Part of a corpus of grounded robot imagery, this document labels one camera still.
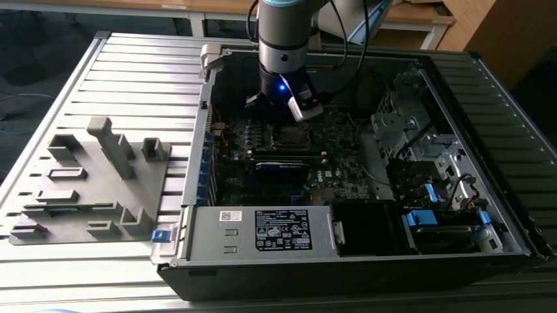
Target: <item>power supply label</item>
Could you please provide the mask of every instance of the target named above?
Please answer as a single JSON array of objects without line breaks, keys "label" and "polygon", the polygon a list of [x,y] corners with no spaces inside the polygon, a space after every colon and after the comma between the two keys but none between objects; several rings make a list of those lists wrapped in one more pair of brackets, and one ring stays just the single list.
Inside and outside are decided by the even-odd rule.
[{"label": "power supply label", "polygon": [[308,210],[255,211],[259,251],[312,250]]}]

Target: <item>floor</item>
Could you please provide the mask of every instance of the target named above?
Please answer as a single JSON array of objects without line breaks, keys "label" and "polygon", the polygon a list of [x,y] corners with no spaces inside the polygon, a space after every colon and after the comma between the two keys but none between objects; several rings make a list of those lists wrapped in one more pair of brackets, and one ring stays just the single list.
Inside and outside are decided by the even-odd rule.
[{"label": "floor", "polygon": [[[4,96],[22,93],[56,96],[98,31],[191,34],[189,23],[174,23],[170,18],[81,14],[78,21],[78,24],[71,25],[60,13],[44,13],[40,17],[30,12],[0,10],[0,22],[4,24],[4,28],[0,27],[0,182],[51,105],[48,98],[16,97],[2,100]],[[241,22],[234,25],[231,22],[209,22],[209,34],[213,37],[246,38]],[[28,76],[16,79],[11,77],[8,82],[4,79],[6,73],[14,64],[34,58],[34,55],[36,66],[26,73],[34,73],[42,79],[36,83],[18,86]],[[519,84],[513,94],[543,131],[557,142],[557,126],[553,121],[556,114],[552,114],[557,103],[556,86],[557,51],[553,50]]]}]

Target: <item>wooden desk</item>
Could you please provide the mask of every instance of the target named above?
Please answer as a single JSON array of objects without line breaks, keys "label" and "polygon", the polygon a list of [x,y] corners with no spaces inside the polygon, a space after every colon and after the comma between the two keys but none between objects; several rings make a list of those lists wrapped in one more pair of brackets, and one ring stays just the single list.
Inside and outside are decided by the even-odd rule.
[{"label": "wooden desk", "polygon": [[[197,21],[245,21],[253,2],[254,0],[191,0],[190,11],[194,15],[197,15],[197,17],[191,20],[191,29],[197,29],[199,31],[205,30],[202,25],[203,22],[199,22],[199,25],[194,25]],[[406,48],[434,50],[437,49],[437,45],[444,38],[448,27],[455,23],[455,17],[438,15],[436,9],[430,5],[402,3],[392,7],[389,10],[381,29],[392,31],[380,31],[374,44],[380,46],[397,46],[398,44],[398,46]],[[421,44],[405,45],[402,42],[396,42],[396,38],[398,37],[396,31],[421,32],[424,34],[424,36],[418,39]],[[400,35],[400,38],[404,38],[404,40],[409,37],[409,34]],[[205,31],[194,33],[194,36],[205,37]]]},{"label": "wooden desk", "polygon": [[[205,37],[206,20],[245,21],[251,3],[253,0],[0,0],[0,8],[187,18],[194,37]],[[430,5],[402,3],[390,9],[374,44],[436,49],[455,21],[451,16],[440,16]]]},{"label": "wooden desk", "polygon": [[557,41],[557,0],[445,0],[459,18],[440,50],[480,52],[508,88]]}]

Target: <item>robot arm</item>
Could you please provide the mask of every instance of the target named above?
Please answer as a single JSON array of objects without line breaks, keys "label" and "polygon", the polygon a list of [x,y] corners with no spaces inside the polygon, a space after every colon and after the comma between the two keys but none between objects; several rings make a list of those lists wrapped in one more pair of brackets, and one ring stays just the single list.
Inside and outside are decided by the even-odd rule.
[{"label": "robot arm", "polygon": [[[372,9],[364,12],[364,1]],[[378,28],[386,8],[393,0],[337,1],[341,15],[360,18],[350,30],[353,42],[365,33],[364,17],[370,20],[370,34]],[[288,105],[294,119],[301,122],[324,112],[321,100],[306,72],[306,55],[312,32],[312,18],[329,0],[261,0],[259,1],[259,96],[272,106]],[[324,8],[324,14],[332,5]]]}]

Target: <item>white label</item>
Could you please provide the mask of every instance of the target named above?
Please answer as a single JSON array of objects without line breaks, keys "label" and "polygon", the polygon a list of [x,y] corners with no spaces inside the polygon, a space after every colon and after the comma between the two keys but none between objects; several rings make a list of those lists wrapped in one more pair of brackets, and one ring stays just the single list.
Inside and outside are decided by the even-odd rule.
[{"label": "white label", "polygon": [[186,5],[162,5],[163,8],[175,8],[178,10],[186,10]]},{"label": "white label", "polygon": [[242,221],[242,211],[221,211],[222,222],[241,222]]}]

